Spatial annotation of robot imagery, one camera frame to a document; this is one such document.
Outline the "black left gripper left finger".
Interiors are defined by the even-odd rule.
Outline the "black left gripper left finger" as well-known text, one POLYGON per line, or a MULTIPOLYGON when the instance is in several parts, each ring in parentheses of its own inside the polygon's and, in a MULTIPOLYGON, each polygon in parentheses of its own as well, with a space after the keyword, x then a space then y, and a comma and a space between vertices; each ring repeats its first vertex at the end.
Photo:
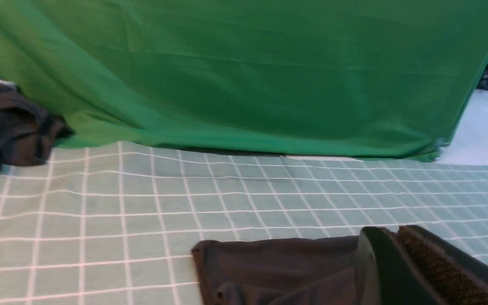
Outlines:
POLYGON ((442 305, 394 233, 361 229, 356 252, 358 305, 442 305))

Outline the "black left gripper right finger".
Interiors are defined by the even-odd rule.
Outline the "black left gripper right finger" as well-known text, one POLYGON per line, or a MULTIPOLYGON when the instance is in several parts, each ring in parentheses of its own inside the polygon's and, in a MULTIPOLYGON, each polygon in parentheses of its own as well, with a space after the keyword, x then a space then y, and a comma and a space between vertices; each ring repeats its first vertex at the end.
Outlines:
POLYGON ((446 305, 488 305, 488 265, 416 225, 399 227, 398 240, 446 305))

